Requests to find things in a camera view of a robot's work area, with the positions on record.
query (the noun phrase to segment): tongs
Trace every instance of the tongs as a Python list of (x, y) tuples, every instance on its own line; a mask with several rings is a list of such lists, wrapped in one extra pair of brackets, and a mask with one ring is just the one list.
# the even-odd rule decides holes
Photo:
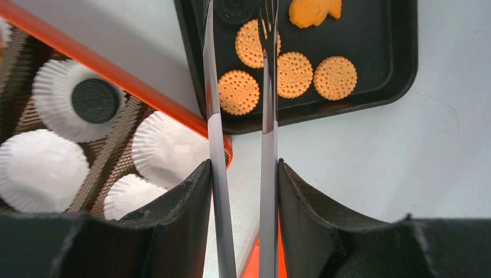
[(262, 0), (258, 20), (264, 56), (259, 216), (259, 278), (278, 277), (278, 121), (277, 45), (278, 0)]
[(213, 37), (213, 0), (205, 1), (205, 33), (203, 47), (208, 140), (212, 172), (215, 230), (217, 234), (218, 272), (223, 278), (237, 277), (233, 250), (232, 220), (225, 166), (222, 118), (218, 96), (217, 65)]

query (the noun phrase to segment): cookie dotted edge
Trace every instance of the cookie dotted edge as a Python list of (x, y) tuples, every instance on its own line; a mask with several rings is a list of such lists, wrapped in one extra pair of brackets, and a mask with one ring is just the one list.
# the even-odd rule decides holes
[[(329, 92), (327, 92), (325, 89), (323, 89), (320, 86), (322, 83), (322, 81), (320, 81), (321, 73), (325, 72), (326, 65), (328, 65), (329, 62), (331, 62), (334, 59), (341, 59), (341, 62), (345, 66), (351, 68), (354, 72), (354, 75), (351, 76), (351, 78), (354, 82), (353, 89), (351, 89), (350, 91), (348, 91), (348, 90), (341, 91), (342, 94), (338, 94), (338, 95), (330, 94)], [(314, 86), (315, 86), (317, 92), (322, 97), (324, 97), (325, 99), (331, 100), (331, 101), (342, 100), (342, 99), (346, 98), (347, 96), (349, 96), (354, 91), (354, 89), (356, 88), (357, 82), (358, 82), (358, 73), (356, 71), (356, 67), (354, 66), (354, 64), (350, 60), (348, 60), (347, 58), (345, 58), (343, 56), (332, 56), (332, 57), (326, 58), (324, 61), (322, 61), (319, 64), (319, 66), (316, 68), (316, 71), (314, 73)]]
[(278, 64), (278, 68), (280, 67), (280, 59), (282, 57), (300, 57), (303, 61), (306, 61), (308, 63), (307, 65), (307, 70), (308, 72), (310, 73), (309, 74), (309, 84), (307, 85), (307, 87), (305, 89), (300, 89), (298, 90), (296, 93), (292, 94), (282, 94), (282, 90), (280, 90), (280, 88), (278, 87), (278, 95), (282, 98), (289, 98), (289, 99), (292, 99), (292, 98), (297, 98), (301, 95), (303, 95), (309, 88), (310, 88), (310, 85), (312, 84), (312, 80), (313, 80), (313, 77), (314, 77), (314, 69), (312, 67), (312, 63), (310, 62), (310, 60), (305, 56), (303, 55), (302, 53), (300, 52), (286, 52), (286, 53), (283, 53), (280, 57), (278, 57), (278, 61), (277, 61), (277, 64)]
[[(257, 19), (252, 19), (248, 22), (246, 22), (244, 25), (242, 25), (242, 27), (240, 27), (239, 31), (237, 32), (237, 35), (235, 37), (235, 53), (237, 53), (237, 56), (239, 57), (240, 61), (242, 61), (242, 63), (244, 63), (246, 66), (250, 67), (250, 68), (263, 68), (264, 67), (264, 60), (262, 59), (262, 53), (260, 53), (261, 55), (261, 59), (259, 59), (259, 62), (254, 62), (252, 61), (252, 59), (246, 59), (245, 57), (243, 57), (244, 55), (241, 54), (242, 51), (239, 51), (239, 46), (240, 46), (240, 42), (239, 42), (239, 38), (241, 37), (245, 37), (247, 36), (247, 32), (246, 32), (246, 29), (247, 29), (247, 26), (248, 24), (250, 25), (255, 25), (258, 27), (258, 20)], [(278, 53), (278, 56), (280, 55), (280, 50), (281, 50), (281, 38), (280, 38), (280, 33), (278, 32), (278, 47), (277, 47), (277, 53)]]
[[(234, 75), (234, 74), (237, 74), (239, 76), (238, 78), (250, 78), (254, 82), (254, 89), (255, 90), (248, 92), (250, 94), (251, 99), (249, 100), (249, 102), (246, 103), (246, 104), (251, 104), (251, 106), (248, 109), (243, 109), (241, 112), (239, 112), (238, 109), (233, 109), (233, 108), (230, 108), (228, 106), (222, 105), (222, 103), (225, 100), (223, 99), (223, 97), (224, 97), (223, 94), (220, 92), (220, 84), (223, 84), (225, 82), (225, 79), (228, 78), (229, 75)], [(225, 112), (227, 112), (231, 115), (234, 115), (234, 116), (242, 116), (245, 114), (249, 114), (252, 110), (254, 110), (254, 108), (259, 103), (260, 93), (261, 93), (261, 91), (259, 89), (259, 83), (256, 81), (256, 79), (254, 79), (254, 77), (252, 75), (250, 75), (249, 73), (247, 73), (245, 71), (234, 69), (234, 70), (231, 70), (231, 71), (224, 73), (222, 75), (222, 77), (220, 77), (220, 79), (218, 80), (218, 95), (219, 95), (219, 100), (220, 100), (220, 107)]]

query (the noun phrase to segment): white cupcake liner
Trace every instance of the white cupcake liner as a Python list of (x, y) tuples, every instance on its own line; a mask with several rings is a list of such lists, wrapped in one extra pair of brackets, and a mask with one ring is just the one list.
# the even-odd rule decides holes
[(162, 112), (154, 112), (137, 128), (131, 155), (138, 172), (171, 189), (210, 157), (208, 140)]
[(49, 60), (39, 69), (32, 85), (34, 106), (43, 123), (75, 142), (94, 141), (109, 134), (126, 102), (125, 93), (115, 87), (120, 104), (114, 117), (100, 125), (86, 122), (73, 109), (71, 95), (78, 83), (90, 78), (105, 80), (76, 61)]
[(0, 17), (0, 40), (2, 48), (7, 48), (12, 40), (12, 26), (3, 18)]
[(166, 189), (134, 174), (126, 175), (109, 189), (104, 199), (104, 217), (106, 220), (120, 220), (126, 214), (141, 208), (166, 192)]
[(46, 129), (0, 146), (0, 197), (23, 213), (62, 213), (88, 172), (82, 148)]

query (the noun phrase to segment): white background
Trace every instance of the white background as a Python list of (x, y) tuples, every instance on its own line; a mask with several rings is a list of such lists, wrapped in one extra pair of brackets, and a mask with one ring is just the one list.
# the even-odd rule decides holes
[[(172, 0), (14, 0), (197, 113)], [(368, 216), (491, 215), (491, 5), (419, 1), (419, 71), (394, 104), (281, 127), (279, 154), (311, 185)], [(233, 138), (236, 258), (258, 231), (260, 133)], [(210, 225), (205, 277), (217, 277)]]

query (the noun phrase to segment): black tray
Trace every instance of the black tray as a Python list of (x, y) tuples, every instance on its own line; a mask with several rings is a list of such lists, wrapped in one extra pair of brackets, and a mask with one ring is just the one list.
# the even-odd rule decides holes
[[(205, 117), (202, 46), (203, 0), (174, 0), (196, 97)], [(291, 0), (280, 0), (281, 53), (303, 53), (315, 70), (330, 56), (351, 60), (358, 72), (355, 91), (341, 101), (322, 98), (313, 84), (295, 99), (278, 97), (279, 125), (303, 122), (392, 103), (411, 87), (417, 72), (416, 0), (343, 0), (342, 16), (330, 16), (319, 27), (300, 29), (290, 22)], [(262, 89), (262, 69), (244, 65), (235, 52), (241, 25), (230, 25), (215, 13), (215, 54), (218, 77), (230, 70), (250, 73)], [(222, 113), (223, 131), (243, 134), (261, 129), (262, 98), (244, 116)]]

